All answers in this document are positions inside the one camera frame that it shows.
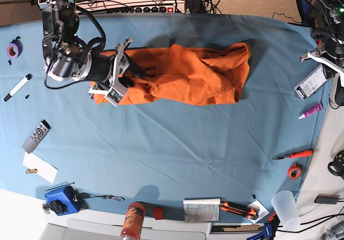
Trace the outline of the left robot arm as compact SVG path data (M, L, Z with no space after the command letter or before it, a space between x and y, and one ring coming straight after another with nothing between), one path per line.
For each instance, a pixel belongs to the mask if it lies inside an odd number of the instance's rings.
M343 0L303 0L318 55L343 69Z

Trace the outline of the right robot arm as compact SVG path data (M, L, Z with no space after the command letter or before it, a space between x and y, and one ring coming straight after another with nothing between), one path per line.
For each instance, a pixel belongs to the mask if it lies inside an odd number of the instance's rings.
M44 29L42 49L46 78L59 82L94 82L96 89L107 91L114 85L133 87L133 81L124 75L127 71L136 78L146 75L125 53L132 41L130 38L118 44L113 54L102 54L105 32L91 12L78 6L76 0L38 0L38 5ZM99 37L84 42L77 36L80 13L95 25Z

